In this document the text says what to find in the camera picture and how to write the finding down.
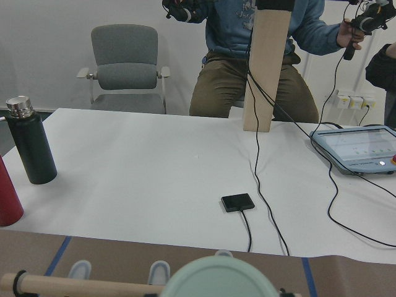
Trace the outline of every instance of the blue tape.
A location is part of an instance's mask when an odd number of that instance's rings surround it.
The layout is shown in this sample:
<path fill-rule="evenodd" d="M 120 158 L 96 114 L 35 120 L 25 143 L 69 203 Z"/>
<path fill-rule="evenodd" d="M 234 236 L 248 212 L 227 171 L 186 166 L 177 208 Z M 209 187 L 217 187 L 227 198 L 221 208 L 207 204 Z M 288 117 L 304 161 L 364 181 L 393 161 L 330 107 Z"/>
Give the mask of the blue tape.
<path fill-rule="evenodd" d="M 71 236 L 66 236 L 66 238 L 64 239 L 61 247 L 58 249 L 54 259 L 52 260 L 52 262 L 49 265 L 47 271 L 45 272 L 45 274 L 44 274 L 45 277 L 49 277 L 54 272 L 57 264 L 61 260 L 61 258 L 63 256 L 63 253 L 66 250 L 67 246 L 69 245 L 71 239 L 72 239 Z"/>
<path fill-rule="evenodd" d="M 311 267 L 309 266 L 308 258 L 301 258 L 301 260 L 303 261 L 303 267 L 304 267 L 305 277 L 307 279 L 309 294 L 311 295 L 311 297 L 317 297 L 314 277 L 312 276 L 312 271 L 311 271 Z"/>

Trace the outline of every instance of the brown pants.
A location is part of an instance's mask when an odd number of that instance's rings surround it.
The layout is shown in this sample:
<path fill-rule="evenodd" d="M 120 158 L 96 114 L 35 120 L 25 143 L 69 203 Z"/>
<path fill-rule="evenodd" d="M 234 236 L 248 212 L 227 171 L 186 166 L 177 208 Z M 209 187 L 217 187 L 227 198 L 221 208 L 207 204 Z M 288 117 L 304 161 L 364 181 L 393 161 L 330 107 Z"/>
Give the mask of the brown pants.
<path fill-rule="evenodd" d="M 315 101 L 304 79 L 291 65 L 292 60 L 283 60 L 276 102 L 294 121 L 317 123 Z M 228 118 L 234 101 L 245 94 L 247 73 L 245 59 L 209 52 L 192 94 L 190 115 Z M 290 121 L 277 109 L 273 115 L 274 121 Z"/>

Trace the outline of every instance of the black rubber band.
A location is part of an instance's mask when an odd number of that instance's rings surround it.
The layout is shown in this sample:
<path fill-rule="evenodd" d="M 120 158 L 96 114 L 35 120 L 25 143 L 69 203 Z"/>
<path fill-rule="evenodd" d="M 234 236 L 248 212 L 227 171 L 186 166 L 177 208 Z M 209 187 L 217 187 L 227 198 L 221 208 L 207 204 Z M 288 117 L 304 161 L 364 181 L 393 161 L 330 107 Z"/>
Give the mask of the black rubber band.
<path fill-rule="evenodd" d="M 293 11 L 295 0 L 256 0 L 257 9 L 270 11 Z"/>
<path fill-rule="evenodd" d="M 18 272 L 17 275 L 15 276 L 14 283 L 12 284 L 12 291 L 14 292 L 15 297 L 38 297 L 38 294 L 35 294 L 35 293 L 22 293 L 22 294 L 20 294 L 20 293 L 18 292 L 17 287 L 18 287 L 19 278 L 20 278 L 20 276 L 21 276 L 22 274 L 24 274 L 25 272 L 26 272 L 26 270 L 21 270 L 21 271 Z"/>

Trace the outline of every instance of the person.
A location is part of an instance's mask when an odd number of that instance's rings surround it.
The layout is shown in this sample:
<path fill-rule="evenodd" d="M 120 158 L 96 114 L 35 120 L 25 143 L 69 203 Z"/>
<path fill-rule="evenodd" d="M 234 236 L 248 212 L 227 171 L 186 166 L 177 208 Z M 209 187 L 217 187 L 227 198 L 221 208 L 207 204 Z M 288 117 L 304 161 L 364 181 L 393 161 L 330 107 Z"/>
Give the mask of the person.
<path fill-rule="evenodd" d="M 201 23 L 206 21 L 206 44 L 209 52 L 198 76 L 190 105 L 191 116 L 227 118 L 231 106 L 245 93 L 248 73 L 247 47 L 254 18 L 256 0 L 200 1 L 188 17 L 184 11 L 168 5 L 169 15 L 176 20 Z M 347 22 L 326 25 L 319 20 L 324 11 L 324 0 L 296 0 L 283 56 L 276 102 L 298 122 L 317 123 L 318 111 L 304 79 L 294 64 L 300 62 L 291 37 L 302 50 L 324 55 L 346 47 L 353 47 L 364 33 L 352 29 Z M 274 109 L 274 120 L 289 121 L 282 112 Z"/>
<path fill-rule="evenodd" d="M 387 91 L 384 124 L 396 129 L 396 42 L 384 45 L 366 67 L 366 79 Z"/>

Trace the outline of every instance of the black sleeve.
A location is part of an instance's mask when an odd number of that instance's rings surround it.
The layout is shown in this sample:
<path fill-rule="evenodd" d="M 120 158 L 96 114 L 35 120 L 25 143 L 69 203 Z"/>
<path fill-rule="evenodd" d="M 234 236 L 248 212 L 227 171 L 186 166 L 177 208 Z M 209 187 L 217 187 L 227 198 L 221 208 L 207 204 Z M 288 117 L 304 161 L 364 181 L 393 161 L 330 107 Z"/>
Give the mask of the black sleeve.
<path fill-rule="evenodd" d="M 366 67 L 366 79 L 376 87 L 396 92 L 396 59 L 385 54 L 390 45 L 384 45 Z"/>

